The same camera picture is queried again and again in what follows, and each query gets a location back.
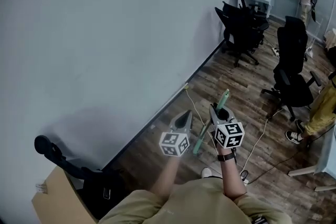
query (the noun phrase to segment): power strip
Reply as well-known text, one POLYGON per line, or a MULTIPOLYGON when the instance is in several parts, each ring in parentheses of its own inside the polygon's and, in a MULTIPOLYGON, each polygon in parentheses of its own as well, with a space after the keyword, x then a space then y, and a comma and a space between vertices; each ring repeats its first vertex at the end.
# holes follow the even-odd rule
POLYGON ((272 51, 274 53, 274 55, 278 58, 280 58, 280 55, 279 55, 279 49, 276 49, 276 48, 272 48, 272 51))

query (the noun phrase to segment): cable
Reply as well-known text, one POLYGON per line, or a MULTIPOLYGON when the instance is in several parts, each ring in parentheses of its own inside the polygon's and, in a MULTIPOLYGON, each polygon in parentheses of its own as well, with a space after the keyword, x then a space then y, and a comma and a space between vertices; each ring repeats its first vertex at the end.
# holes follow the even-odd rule
POLYGON ((254 183, 254 182, 257 181, 259 178, 261 178, 263 175, 267 174, 269 171, 271 171, 273 168, 277 167, 278 165, 280 165, 280 164, 282 164, 282 163, 284 163, 284 162, 286 162, 286 161, 289 161, 290 159, 294 158, 294 156, 295 156, 296 154, 298 154, 299 152, 301 152, 301 151, 297 151, 297 152, 296 152, 293 156, 291 156, 290 158, 288 158, 288 159, 286 159, 286 160, 284 160, 284 161, 282 161, 282 162, 276 164, 276 165, 273 166, 271 169, 268 169, 266 172, 262 173, 262 174, 261 174, 260 176, 258 176, 256 179, 254 179, 253 181, 247 183, 247 185, 250 185, 250 184, 254 183))
MULTIPOLYGON (((316 141, 317 139, 320 139, 320 138, 321 138, 322 136, 324 136, 326 133, 328 133, 332 128, 334 128, 335 125, 336 125, 336 124, 334 124, 333 126, 331 126, 327 131, 325 131, 323 134, 321 134, 318 138, 316 138, 316 139, 314 139, 313 141, 311 141, 310 144, 313 143, 314 141, 316 141)), ((288 158, 288 159, 286 159, 286 160, 284 160, 284 161, 282 161, 282 162, 276 164, 276 165, 273 166, 271 169, 268 169, 266 172, 262 173, 262 174, 261 174, 260 176, 258 176, 256 179, 254 179, 253 181, 249 182, 247 185, 250 185, 250 184, 254 183, 254 182, 257 181, 259 178, 261 178, 263 175, 265 175, 266 173, 268 173, 269 171, 271 171, 273 168, 277 167, 278 165, 280 165, 280 164, 282 164, 282 163, 284 163, 284 162, 286 162, 286 161, 289 161, 290 159, 294 158, 294 156, 295 156, 296 154, 298 154, 299 152, 301 152, 301 151, 297 151, 297 152, 296 152, 293 156, 291 156, 290 158, 288 158)))
MULTIPOLYGON (((280 109, 279 111, 277 111, 273 116, 275 116, 276 114, 278 114, 281 110, 283 110, 283 109, 280 109)), ((248 160, 250 159, 250 157, 251 157, 251 155, 252 155, 252 153, 253 153, 253 151, 254 151, 256 145, 258 144, 258 142, 260 141, 260 139, 261 139, 262 136, 264 135, 264 133, 265 133, 265 129, 266 129, 266 124, 267 124, 267 122, 268 122, 269 119, 270 119, 270 118, 267 118, 267 119, 266 119, 265 127, 264 127, 264 131, 262 132, 262 134, 261 134, 261 136, 259 137, 258 141, 254 144, 254 146, 253 146, 253 148, 252 148, 252 151, 251 151, 250 155, 247 157, 247 160, 246 160, 246 162, 245 162, 245 164, 244 164, 244 167, 243 167, 243 169, 241 170, 240 174, 242 174, 242 172, 244 171, 244 169, 245 169, 245 167, 246 167, 246 164, 247 164, 248 160)))
MULTIPOLYGON (((201 120, 201 123, 203 124, 203 126, 205 126, 204 122, 202 121, 201 115, 199 114, 199 112, 198 112, 197 109, 196 109, 196 106, 195 106, 195 103, 194 103, 193 99, 191 99, 191 97, 190 97, 189 94, 188 94, 188 90, 185 89, 185 92, 187 93, 187 96, 189 97, 189 99, 190 99, 190 101, 192 102, 192 104, 194 105, 194 109, 195 109, 195 111, 197 112, 197 114, 198 114, 198 116, 199 116, 199 119, 201 120)), ((211 133, 209 133, 208 130, 207 130, 206 132, 208 133, 208 135, 209 135, 210 138, 211 138, 212 143, 214 144, 214 147, 215 147, 215 150, 216 150, 216 152, 217 152, 217 155, 219 155, 218 150, 217 150, 217 147, 216 147, 216 144, 215 144, 215 141, 214 141, 214 139, 213 139, 211 133)))
POLYGON ((322 136, 324 136, 326 133, 328 133, 336 124, 334 124, 333 126, 331 126, 327 131, 325 131, 323 134, 321 134, 319 137, 317 137, 316 139, 314 139, 313 141, 311 141, 310 143, 313 143, 314 141, 316 141, 317 139, 321 138, 322 136))
POLYGON ((266 38, 266 36, 264 36, 264 39, 266 39, 266 41, 275 49, 277 49, 276 47, 273 46, 273 44, 271 42, 269 42, 269 40, 266 38))

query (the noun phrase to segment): marker cube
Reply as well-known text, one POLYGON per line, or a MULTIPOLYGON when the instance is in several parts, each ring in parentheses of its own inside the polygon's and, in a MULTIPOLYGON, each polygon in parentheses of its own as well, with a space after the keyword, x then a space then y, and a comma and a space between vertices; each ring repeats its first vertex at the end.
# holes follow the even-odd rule
POLYGON ((223 148, 239 147, 244 135, 244 128, 240 122, 221 124, 217 125, 215 140, 223 148))
POLYGON ((184 133, 162 133, 159 145, 167 156, 181 156, 190 146, 188 136, 184 133))

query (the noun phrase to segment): green stick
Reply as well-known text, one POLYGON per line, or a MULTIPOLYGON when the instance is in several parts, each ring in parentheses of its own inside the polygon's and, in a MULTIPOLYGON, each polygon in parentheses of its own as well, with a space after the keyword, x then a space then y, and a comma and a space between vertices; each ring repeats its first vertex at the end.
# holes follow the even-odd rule
MULTIPOLYGON (((228 99, 228 97, 229 97, 229 89, 226 89, 226 91, 223 93, 220 101, 218 102, 218 105, 216 107, 216 112, 220 111, 223 108, 223 106, 224 106, 226 100, 228 99)), ((198 140, 196 142, 196 145, 194 146, 194 149, 193 149, 193 154, 194 155, 196 155, 198 150, 200 150, 199 148, 201 147, 201 144, 202 144, 203 139, 205 137, 205 133, 208 130, 208 128, 210 127, 210 125, 211 125, 211 120, 207 120, 205 125, 203 126, 199 136, 198 136, 198 140)))

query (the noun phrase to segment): watch strap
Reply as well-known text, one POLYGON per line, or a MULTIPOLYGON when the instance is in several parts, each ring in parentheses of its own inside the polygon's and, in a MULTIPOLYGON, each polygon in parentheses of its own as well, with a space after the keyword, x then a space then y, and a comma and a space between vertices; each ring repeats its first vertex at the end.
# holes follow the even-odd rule
POLYGON ((228 161, 229 159, 233 159, 235 157, 235 153, 231 152, 230 154, 227 155, 218 155, 217 158, 220 162, 225 162, 228 161))

